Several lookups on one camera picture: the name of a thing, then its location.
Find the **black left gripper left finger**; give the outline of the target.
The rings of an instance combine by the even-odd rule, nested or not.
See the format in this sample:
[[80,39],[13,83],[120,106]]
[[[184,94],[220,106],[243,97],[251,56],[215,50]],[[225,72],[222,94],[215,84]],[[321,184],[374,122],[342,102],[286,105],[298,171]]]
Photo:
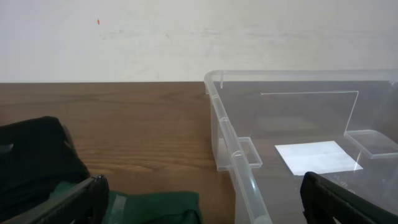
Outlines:
[[108,203],[103,175],[1,176],[2,222],[101,223]]

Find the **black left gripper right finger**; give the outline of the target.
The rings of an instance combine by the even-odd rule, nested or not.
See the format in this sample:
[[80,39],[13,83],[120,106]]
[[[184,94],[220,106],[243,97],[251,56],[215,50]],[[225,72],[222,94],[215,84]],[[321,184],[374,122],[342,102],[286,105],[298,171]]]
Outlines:
[[300,187],[308,224],[395,224],[388,212],[314,173],[307,172]]

